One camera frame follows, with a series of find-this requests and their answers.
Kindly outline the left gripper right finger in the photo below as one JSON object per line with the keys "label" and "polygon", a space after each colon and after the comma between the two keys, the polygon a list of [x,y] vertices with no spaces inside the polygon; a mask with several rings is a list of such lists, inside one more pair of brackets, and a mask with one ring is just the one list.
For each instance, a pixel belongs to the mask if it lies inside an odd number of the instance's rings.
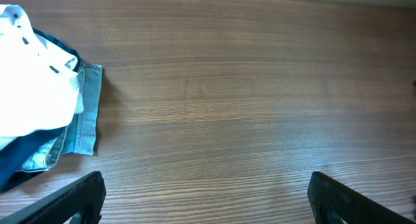
{"label": "left gripper right finger", "polygon": [[414,223],[319,171],[311,175],[307,197],[318,224]]}

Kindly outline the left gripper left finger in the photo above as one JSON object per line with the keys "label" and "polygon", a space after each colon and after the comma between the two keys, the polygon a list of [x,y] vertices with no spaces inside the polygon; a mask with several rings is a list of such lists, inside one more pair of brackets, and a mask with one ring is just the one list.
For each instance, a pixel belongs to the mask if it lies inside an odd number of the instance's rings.
{"label": "left gripper left finger", "polygon": [[3,218],[1,224],[98,224],[106,196],[102,174],[93,171]]}

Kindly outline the white t-shirt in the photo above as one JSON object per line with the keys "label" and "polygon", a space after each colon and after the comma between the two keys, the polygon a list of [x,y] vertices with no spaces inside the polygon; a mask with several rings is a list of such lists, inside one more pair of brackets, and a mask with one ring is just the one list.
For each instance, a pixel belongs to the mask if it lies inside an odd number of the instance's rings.
{"label": "white t-shirt", "polygon": [[79,61],[34,32],[22,7],[1,5],[1,147],[83,112]]}

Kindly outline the light grey folded garment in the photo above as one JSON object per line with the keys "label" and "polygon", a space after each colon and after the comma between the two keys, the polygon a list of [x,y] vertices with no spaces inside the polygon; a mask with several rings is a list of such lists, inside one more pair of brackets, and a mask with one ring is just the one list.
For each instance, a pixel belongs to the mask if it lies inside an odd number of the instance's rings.
{"label": "light grey folded garment", "polygon": [[79,84],[84,110],[73,116],[71,123],[58,138],[43,144],[26,159],[20,171],[26,173],[48,171],[57,164],[60,156],[70,153],[94,154],[102,67],[99,64],[82,63],[79,68]]}

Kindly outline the black folded garment left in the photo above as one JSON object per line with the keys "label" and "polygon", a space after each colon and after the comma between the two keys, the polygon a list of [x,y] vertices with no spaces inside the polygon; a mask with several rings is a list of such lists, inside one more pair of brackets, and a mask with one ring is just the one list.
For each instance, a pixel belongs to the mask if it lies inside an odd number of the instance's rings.
{"label": "black folded garment left", "polygon": [[23,171],[15,172],[1,187],[0,193],[8,192],[9,190],[27,182],[28,180],[42,174],[43,171],[27,173]]}

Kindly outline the blue polo shirt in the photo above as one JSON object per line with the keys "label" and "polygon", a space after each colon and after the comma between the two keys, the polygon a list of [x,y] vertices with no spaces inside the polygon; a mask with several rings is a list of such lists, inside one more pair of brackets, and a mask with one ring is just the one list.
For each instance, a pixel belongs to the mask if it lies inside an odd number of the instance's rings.
{"label": "blue polo shirt", "polygon": [[[45,36],[54,44],[79,58],[80,61],[78,62],[75,69],[78,73],[81,59],[76,50],[70,49],[62,41],[56,39],[50,34],[45,34],[35,28],[33,28],[33,31],[41,34],[42,36]],[[20,136],[9,143],[7,146],[1,147],[1,187],[9,178],[11,178],[15,172],[20,170],[20,167],[23,165],[26,159],[34,154],[43,144],[58,138],[67,126],[52,130],[35,131],[26,136]]]}

